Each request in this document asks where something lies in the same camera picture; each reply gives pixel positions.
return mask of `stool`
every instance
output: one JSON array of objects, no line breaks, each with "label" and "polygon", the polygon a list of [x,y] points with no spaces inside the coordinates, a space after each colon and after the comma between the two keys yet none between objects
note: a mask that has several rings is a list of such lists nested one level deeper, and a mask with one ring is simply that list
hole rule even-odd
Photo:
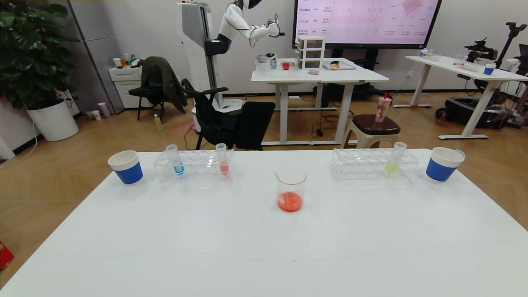
[{"label": "stool", "polygon": [[352,118],[343,135],[342,149],[349,149],[350,134],[354,131],[357,135],[356,149],[369,149],[379,147],[380,141],[386,140],[394,144],[400,141],[400,126],[388,117],[382,123],[376,122],[376,115],[357,115]]},{"label": "stool", "polygon": [[[159,120],[163,120],[163,113],[165,112],[165,95],[163,94],[163,86],[147,86],[142,88],[136,88],[128,91],[128,93],[132,96],[139,97],[139,107],[137,108],[137,120],[139,120],[139,117],[141,115],[141,109],[159,110]],[[151,108],[142,107],[141,100],[143,99],[143,97],[147,98],[151,103],[159,104],[161,106],[161,109],[155,109],[154,106]]]}]

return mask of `drawer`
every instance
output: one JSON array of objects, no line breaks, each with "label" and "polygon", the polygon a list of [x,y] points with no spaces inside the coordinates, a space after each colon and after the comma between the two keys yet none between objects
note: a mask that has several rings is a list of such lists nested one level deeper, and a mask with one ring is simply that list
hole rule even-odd
[{"label": "drawer", "polygon": [[141,87],[140,80],[115,81],[114,84],[116,85],[116,89],[118,90],[132,90]]},{"label": "drawer", "polygon": [[141,80],[141,74],[138,68],[112,68],[108,72],[110,73],[112,81]]},{"label": "drawer", "polygon": [[[117,90],[117,93],[119,93],[119,97],[121,98],[121,101],[123,102],[123,106],[125,108],[137,108],[138,107],[139,97],[130,95],[128,93],[128,90]],[[141,100],[141,106],[152,107],[152,104],[150,104],[147,98],[143,98]]]}]

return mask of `blue cup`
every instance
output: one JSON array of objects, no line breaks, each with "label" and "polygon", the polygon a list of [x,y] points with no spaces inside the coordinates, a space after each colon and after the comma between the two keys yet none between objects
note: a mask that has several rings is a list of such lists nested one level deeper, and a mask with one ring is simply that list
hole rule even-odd
[{"label": "blue cup", "polygon": [[461,150],[435,147],[432,149],[426,174],[436,181],[447,181],[465,158],[466,155]]},{"label": "blue cup", "polygon": [[134,184],[143,178],[136,151],[123,151],[108,159],[108,165],[124,184]]},{"label": "blue cup", "polygon": [[496,65],[495,64],[487,64],[484,68],[484,74],[485,75],[491,75],[493,73],[493,70],[495,70]]}]

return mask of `red liquid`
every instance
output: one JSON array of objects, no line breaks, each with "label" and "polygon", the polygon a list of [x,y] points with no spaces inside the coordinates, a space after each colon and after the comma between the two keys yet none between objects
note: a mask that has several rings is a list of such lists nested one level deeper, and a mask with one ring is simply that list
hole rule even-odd
[{"label": "red liquid", "polygon": [[228,173],[229,173],[229,165],[227,165],[227,164],[220,164],[220,172],[221,172],[223,175],[228,175]]},{"label": "red liquid", "polygon": [[284,192],[279,195],[277,205],[285,211],[297,211],[303,206],[303,199],[299,194],[293,192]]}]

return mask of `dark green jacket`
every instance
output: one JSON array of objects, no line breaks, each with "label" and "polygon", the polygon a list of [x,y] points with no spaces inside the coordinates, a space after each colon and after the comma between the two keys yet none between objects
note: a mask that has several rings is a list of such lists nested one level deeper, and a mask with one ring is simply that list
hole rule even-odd
[{"label": "dark green jacket", "polygon": [[165,98],[182,112],[183,107],[187,106],[187,99],[171,65],[163,57],[148,57],[143,62],[141,87],[160,85],[163,85]]}]

